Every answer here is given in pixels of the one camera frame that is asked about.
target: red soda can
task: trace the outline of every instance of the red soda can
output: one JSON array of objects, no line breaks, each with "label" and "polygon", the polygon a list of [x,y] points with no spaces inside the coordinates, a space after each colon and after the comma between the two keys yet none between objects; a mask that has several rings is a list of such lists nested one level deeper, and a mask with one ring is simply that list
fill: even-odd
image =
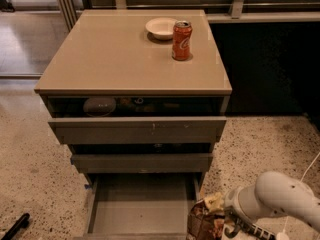
[{"label": "red soda can", "polygon": [[172,58],[187,60],[190,57],[190,36],[192,33],[189,21],[177,21],[173,27]]}]

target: open drawer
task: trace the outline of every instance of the open drawer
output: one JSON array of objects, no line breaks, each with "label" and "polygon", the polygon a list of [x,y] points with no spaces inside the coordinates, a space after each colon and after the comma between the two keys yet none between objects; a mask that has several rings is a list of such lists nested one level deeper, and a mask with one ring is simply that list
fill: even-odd
[{"label": "open drawer", "polygon": [[76,239],[185,239],[197,196],[193,174],[100,175],[86,234]]},{"label": "open drawer", "polygon": [[215,143],[226,118],[55,118],[49,125],[61,144]]},{"label": "open drawer", "polygon": [[53,118],[90,117],[85,104],[99,97],[96,109],[114,108],[110,116],[210,116],[220,115],[224,97],[43,97]]},{"label": "open drawer", "polygon": [[79,173],[207,172],[213,153],[72,155]]}]

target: speckled floor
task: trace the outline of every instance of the speckled floor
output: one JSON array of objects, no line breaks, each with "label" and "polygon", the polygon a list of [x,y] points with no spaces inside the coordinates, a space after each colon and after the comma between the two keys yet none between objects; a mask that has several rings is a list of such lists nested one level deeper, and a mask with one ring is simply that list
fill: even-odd
[{"label": "speckled floor", "polygon": [[[70,164],[69,150],[57,143],[49,129],[49,114],[33,92],[35,84],[33,80],[0,80],[0,232],[29,212],[29,227],[15,239],[69,240],[84,232],[90,190]],[[300,179],[319,151],[320,134],[304,116],[228,117],[203,193],[251,185],[267,170]],[[318,197],[319,171],[317,161],[305,178]],[[284,218],[258,221],[271,231],[282,230],[284,223]],[[286,230],[291,240],[318,237],[292,218]],[[253,238],[241,234],[235,239]]]}]

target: small white dish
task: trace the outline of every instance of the small white dish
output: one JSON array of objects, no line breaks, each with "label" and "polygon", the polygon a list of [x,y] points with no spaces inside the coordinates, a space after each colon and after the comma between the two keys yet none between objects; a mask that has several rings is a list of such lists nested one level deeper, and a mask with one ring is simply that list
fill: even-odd
[{"label": "small white dish", "polygon": [[172,18],[155,18],[147,22],[146,29],[158,40],[170,40],[176,21]]}]

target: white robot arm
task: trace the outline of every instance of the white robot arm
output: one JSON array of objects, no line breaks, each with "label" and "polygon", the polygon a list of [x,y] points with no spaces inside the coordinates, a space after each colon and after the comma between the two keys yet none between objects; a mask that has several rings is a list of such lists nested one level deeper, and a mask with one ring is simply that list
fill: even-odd
[{"label": "white robot arm", "polygon": [[230,191],[225,196],[224,210],[236,223],[234,232],[226,231],[229,238],[241,229],[259,239],[282,239],[253,223],[260,218],[287,215],[320,232],[320,199],[308,185],[279,172],[265,172],[255,185]]}]

